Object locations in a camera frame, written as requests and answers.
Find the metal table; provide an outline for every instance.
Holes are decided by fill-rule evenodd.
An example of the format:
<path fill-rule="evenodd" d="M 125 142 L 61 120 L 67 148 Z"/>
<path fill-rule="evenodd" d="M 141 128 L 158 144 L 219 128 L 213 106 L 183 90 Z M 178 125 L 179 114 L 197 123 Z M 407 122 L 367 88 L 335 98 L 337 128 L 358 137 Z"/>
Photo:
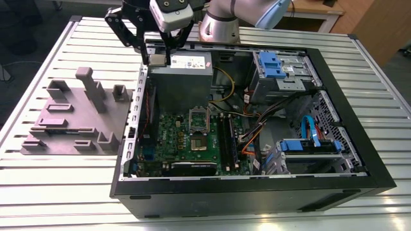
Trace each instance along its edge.
<path fill-rule="evenodd" d="M 198 39 L 198 28 L 190 35 Z M 105 20 L 71 21 L 0 132 L 0 227 L 53 230 L 406 230 L 411 226 L 411 110 L 362 44 L 346 35 L 241 29 L 243 43 L 318 48 L 398 187 L 326 212 L 138 220 L 109 197 L 115 156 L 22 155 L 53 79 L 79 87 L 79 66 L 105 88 L 134 89 L 141 56 Z"/>

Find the yellow cable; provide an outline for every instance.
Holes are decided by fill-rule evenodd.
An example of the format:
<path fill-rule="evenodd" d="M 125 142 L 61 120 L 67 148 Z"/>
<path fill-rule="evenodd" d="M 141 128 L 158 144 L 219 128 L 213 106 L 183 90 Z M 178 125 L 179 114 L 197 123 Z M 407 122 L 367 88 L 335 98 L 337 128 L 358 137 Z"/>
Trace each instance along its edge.
<path fill-rule="evenodd" d="M 225 98 L 222 98 L 222 99 L 219 99 L 219 100 L 211 100 L 210 102 L 214 102 L 214 103 L 217 103 L 217 102 L 222 102 L 222 101 L 225 101 L 225 100 L 227 100 L 231 96 L 233 96 L 233 94 L 234 94 L 234 88 L 235 88 L 235 81 L 234 81 L 234 79 L 233 79 L 233 77 L 229 75 L 229 73 L 226 72 L 226 71 L 223 71 L 219 67 L 214 67 L 215 69 L 218 69 L 219 71 L 222 71 L 223 72 L 223 74 L 230 78 L 230 81 L 231 81 L 231 92 L 230 92 L 230 94 L 227 95 L 227 97 L 225 97 Z"/>

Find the blue drive bracket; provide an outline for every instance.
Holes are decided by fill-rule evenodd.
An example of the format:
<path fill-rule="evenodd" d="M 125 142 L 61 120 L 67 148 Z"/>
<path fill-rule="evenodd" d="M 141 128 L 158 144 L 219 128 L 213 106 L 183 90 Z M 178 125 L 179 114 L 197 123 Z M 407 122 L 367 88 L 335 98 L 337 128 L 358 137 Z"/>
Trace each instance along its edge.
<path fill-rule="evenodd" d="M 282 69 L 282 61 L 278 59 L 275 53 L 261 52 L 259 62 L 263 67 L 266 78 L 286 78 L 287 77 L 287 74 L 283 72 L 283 69 Z"/>
<path fill-rule="evenodd" d="M 282 141 L 281 142 L 282 151 L 302 151 L 303 145 L 301 141 Z"/>

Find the circuit board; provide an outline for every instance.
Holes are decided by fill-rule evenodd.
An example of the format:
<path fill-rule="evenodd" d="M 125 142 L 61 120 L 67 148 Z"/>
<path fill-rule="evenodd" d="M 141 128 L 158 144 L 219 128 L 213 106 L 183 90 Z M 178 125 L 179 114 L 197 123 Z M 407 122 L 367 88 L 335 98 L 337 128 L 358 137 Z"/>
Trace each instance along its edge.
<path fill-rule="evenodd" d="M 173 162 L 199 162 L 217 163 L 218 176 L 250 175 L 250 161 L 243 158 L 238 168 L 227 170 L 222 166 L 221 145 L 219 145 L 219 126 L 218 116 L 209 115 L 194 117 L 197 126 L 210 123 L 209 133 L 190 132 L 189 115 L 162 114 L 159 121 L 159 133 L 157 147 L 142 147 L 139 156 L 145 157 L 145 164 L 139 164 L 139 169 L 145 169 L 146 175 L 153 177 L 162 176 L 162 168 Z M 235 136 L 243 134 L 242 118 L 231 118 Z"/>

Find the grey plastic block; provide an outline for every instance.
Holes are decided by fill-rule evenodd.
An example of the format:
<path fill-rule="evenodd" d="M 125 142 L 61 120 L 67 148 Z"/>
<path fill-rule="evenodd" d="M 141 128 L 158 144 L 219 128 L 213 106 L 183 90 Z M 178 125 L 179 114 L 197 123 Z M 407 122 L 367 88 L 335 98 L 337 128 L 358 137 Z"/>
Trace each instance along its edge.
<path fill-rule="evenodd" d="M 41 126 L 46 127 L 67 127 L 69 121 L 66 119 L 49 119 L 49 118 L 42 118 L 39 121 Z"/>
<path fill-rule="evenodd" d="M 101 81 L 95 81 L 95 84 L 97 84 L 98 93 L 101 94 L 103 100 L 106 100 L 106 92 L 105 92 Z M 89 96 L 87 90 L 85 90 L 85 94 L 86 94 L 87 98 L 91 100 L 91 97 Z"/>
<path fill-rule="evenodd" d="M 43 151 L 47 148 L 47 145 L 42 140 L 31 140 L 31 141 L 24 141 L 22 147 L 28 151 L 31 150 Z"/>
<path fill-rule="evenodd" d="M 63 100 L 65 92 L 70 91 L 70 87 L 65 80 L 53 80 L 46 90 L 55 100 Z"/>
<path fill-rule="evenodd" d="M 121 142 L 114 133 L 110 134 L 109 139 L 103 132 L 99 133 L 98 144 L 103 150 L 117 151 L 119 149 Z"/>
<path fill-rule="evenodd" d="M 95 144 L 90 140 L 75 140 L 74 147 L 78 151 L 94 151 L 97 149 Z"/>
<path fill-rule="evenodd" d="M 98 137 L 99 131 L 97 128 L 81 128 L 79 135 L 83 137 Z"/>
<path fill-rule="evenodd" d="M 93 69 L 90 67 L 79 67 L 77 72 L 77 78 L 82 80 L 85 84 L 85 88 L 87 91 L 87 96 L 91 99 L 98 113 L 105 113 L 107 111 L 107 107 L 103 102 L 102 94 L 105 92 L 101 83 L 95 83 L 93 79 Z"/>
<path fill-rule="evenodd" d="M 47 106 L 50 112 L 73 112 L 75 108 L 70 103 L 55 103 Z"/>
<path fill-rule="evenodd" d="M 125 85 L 115 85 L 113 91 L 117 102 L 129 102 L 130 96 L 127 94 L 127 89 Z"/>
<path fill-rule="evenodd" d="M 32 127 L 32 129 L 30 130 L 30 133 L 32 134 L 34 137 L 46 137 L 50 136 L 50 134 L 46 131 L 46 126 L 37 126 Z"/>
<path fill-rule="evenodd" d="M 71 104 L 75 110 L 59 113 L 49 111 L 50 105 L 57 104 L 57 100 L 51 97 L 49 98 L 27 138 L 27 141 L 42 140 L 47 148 L 32 148 L 30 150 L 22 148 L 20 152 L 24 155 L 117 155 L 117 149 L 103 150 L 98 144 L 98 137 L 99 132 L 103 132 L 106 137 L 109 137 L 113 132 L 117 138 L 121 139 L 123 137 L 130 102 L 117 102 L 113 89 L 105 89 L 107 112 L 99 114 L 97 113 L 93 102 L 87 99 L 85 88 L 71 88 L 71 91 L 65 91 L 63 93 L 67 98 L 65 103 Z M 62 118 L 69 122 L 67 127 L 47 127 L 39 125 L 42 119 Z M 87 152 L 79 151 L 74 147 L 77 140 L 93 141 L 97 149 Z"/>

